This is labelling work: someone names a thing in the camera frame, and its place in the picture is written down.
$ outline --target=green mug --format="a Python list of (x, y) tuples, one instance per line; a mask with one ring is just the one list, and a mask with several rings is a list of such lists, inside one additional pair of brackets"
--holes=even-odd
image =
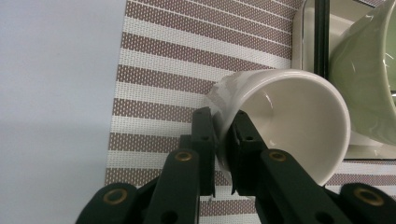
[(352, 130), (396, 146), (396, 0), (356, 21), (330, 59), (329, 80), (349, 110)]

